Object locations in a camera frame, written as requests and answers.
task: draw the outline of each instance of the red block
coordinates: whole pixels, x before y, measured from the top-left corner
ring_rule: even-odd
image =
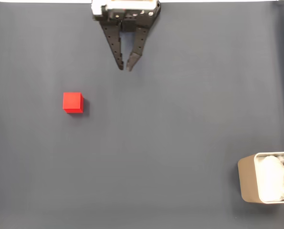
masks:
[[[67,113],[83,113],[84,98],[81,92],[64,92],[63,109]]]

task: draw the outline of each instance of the gray fabric backdrop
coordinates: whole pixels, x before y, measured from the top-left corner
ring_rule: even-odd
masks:
[[[240,195],[238,160],[266,151],[284,151],[283,2],[163,3],[131,73],[89,5],[0,3],[0,229],[284,229],[284,205]]]

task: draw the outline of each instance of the white tissue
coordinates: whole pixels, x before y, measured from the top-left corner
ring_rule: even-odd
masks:
[[[264,202],[284,199],[284,157],[259,157],[255,163],[260,198]]]

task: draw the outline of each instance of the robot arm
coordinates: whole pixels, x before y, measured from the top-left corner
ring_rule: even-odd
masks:
[[[160,11],[158,0],[93,0],[93,17],[99,21],[120,70],[123,70],[124,63],[119,32],[136,33],[126,65],[131,71],[142,56],[148,32]]]

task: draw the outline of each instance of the gray tabletop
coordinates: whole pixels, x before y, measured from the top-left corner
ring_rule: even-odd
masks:
[[[240,195],[238,160],[267,151],[283,2],[163,3],[131,73],[89,5],[0,3],[0,229],[284,229],[284,205]]]

